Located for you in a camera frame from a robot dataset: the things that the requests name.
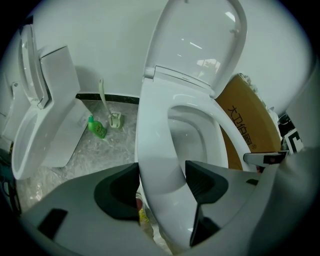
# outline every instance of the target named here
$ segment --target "green bottle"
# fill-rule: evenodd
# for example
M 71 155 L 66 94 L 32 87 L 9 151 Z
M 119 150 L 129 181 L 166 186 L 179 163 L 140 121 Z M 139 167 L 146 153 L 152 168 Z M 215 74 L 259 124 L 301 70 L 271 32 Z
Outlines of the green bottle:
M 104 128 L 104 126 L 99 121 L 94 121 L 94 117 L 92 115 L 89 116 L 88 128 L 100 139 L 103 139 L 106 136 L 107 129 Z

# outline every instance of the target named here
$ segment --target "open toilet lid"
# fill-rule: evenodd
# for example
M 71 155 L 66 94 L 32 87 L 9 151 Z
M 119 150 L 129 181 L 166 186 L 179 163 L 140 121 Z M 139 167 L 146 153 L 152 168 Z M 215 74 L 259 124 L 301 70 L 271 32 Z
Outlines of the open toilet lid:
M 247 20 L 238 0 L 169 0 L 149 46 L 144 75 L 156 67 L 209 85 L 218 97 L 245 45 Z
M 21 32 L 20 66 L 23 69 L 22 87 L 31 105 L 43 109 L 49 100 L 46 83 L 40 67 L 36 36 L 32 25 L 23 27 Z

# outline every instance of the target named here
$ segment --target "white wall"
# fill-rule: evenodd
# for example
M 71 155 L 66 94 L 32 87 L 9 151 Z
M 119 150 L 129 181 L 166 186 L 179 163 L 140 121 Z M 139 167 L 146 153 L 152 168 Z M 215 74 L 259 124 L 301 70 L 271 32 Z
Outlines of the white wall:
M 37 47 L 64 42 L 83 93 L 139 97 L 147 49 L 167 0 L 45 0 L 33 11 Z
M 37 46 L 69 46 L 81 92 L 97 93 L 103 77 L 106 94 L 139 97 L 149 42 L 166 2 L 46 0 L 33 12 Z M 280 114 L 308 79 L 311 46 L 277 1 L 240 2 L 248 32 L 235 73 L 249 75 L 266 104 Z
M 249 75 L 266 105 L 279 115 L 313 69 L 309 39 L 278 1 L 239 1 L 247 19 L 247 38 L 234 71 Z

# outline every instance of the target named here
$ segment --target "cardboard box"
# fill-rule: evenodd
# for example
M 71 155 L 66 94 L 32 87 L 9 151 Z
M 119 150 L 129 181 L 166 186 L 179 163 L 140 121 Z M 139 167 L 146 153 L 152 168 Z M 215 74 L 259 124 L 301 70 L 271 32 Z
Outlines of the cardboard box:
M 241 78 L 236 75 L 216 99 L 243 136 L 252 153 L 278 152 L 281 140 L 268 111 Z M 231 140 L 221 128 L 230 169 L 243 170 Z

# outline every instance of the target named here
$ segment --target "toilet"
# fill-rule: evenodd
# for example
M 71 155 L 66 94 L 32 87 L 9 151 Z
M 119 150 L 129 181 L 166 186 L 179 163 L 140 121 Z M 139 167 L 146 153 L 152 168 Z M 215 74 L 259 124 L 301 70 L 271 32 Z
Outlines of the toilet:
M 12 171 L 22 180 L 39 166 L 65 166 L 91 112 L 75 98 L 80 85 L 66 45 L 38 50 L 33 26 L 28 24 L 16 51 L 21 83 L 13 85 L 1 136 L 14 141 Z
M 135 158 L 147 205 L 160 229 L 181 250 L 190 248 L 197 202 L 185 161 L 228 167 L 221 127 L 244 171 L 249 147 L 215 99 L 238 63 L 247 21 L 238 0 L 169 0 L 145 61 Z

